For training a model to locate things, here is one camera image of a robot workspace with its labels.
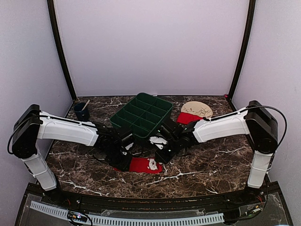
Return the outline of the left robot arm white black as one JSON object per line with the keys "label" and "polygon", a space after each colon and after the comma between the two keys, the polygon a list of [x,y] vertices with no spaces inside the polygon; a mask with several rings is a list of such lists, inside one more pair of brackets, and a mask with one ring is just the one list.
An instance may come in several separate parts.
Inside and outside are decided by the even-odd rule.
{"label": "left robot arm white black", "polygon": [[51,139],[95,147],[104,152],[108,164],[120,171],[129,171],[132,155],[128,152],[135,138],[129,128],[115,129],[102,123],[76,121],[41,111],[32,104],[14,124],[7,152],[21,159],[48,198],[56,205],[66,202],[66,194],[41,156],[37,140]]}

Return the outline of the red sock with santa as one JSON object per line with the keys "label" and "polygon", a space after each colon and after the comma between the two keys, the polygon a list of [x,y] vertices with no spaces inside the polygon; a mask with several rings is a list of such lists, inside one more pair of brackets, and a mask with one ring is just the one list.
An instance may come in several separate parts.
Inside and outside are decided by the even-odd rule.
{"label": "red sock with santa", "polygon": [[126,172],[157,174],[162,172],[162,165],[154,158],[133,157]]}

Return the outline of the red sock plain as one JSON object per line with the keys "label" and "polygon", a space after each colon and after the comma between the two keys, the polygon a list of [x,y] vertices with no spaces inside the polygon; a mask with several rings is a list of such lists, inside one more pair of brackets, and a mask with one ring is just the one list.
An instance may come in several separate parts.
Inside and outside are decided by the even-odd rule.
{"label": "red sock plain", "polygon": [[197,120],[202,120],[202,119],[203,119],[202,117],[199,117],[197,115],[190,114],[190,113],[185,113],[185,112],[181,112],[179,114],[176,122],[180,123],[180,124],[187,125],[190,122],[197,121]]}

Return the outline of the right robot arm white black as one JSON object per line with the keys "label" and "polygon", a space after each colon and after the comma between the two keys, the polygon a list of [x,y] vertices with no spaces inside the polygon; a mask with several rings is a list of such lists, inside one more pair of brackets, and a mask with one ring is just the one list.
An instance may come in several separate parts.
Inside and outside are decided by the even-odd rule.
{"label": "right robot arm white black", "polygon": [[234,135],[249,135],[253,141],[253,161],[248,176],[248,188],[240,193],[240,200],[250,204],[258,197],[258,190],[270,170],[273,158],[283,138],[278,138],[278,122],[271,115],[270,106],[254,100],[247,107],[214,118],[190,122],[185,127],[170,118],[158,129],[159,136],[149,138],[156,145],[155,161],[167,164],[182,149],[210,140]]}

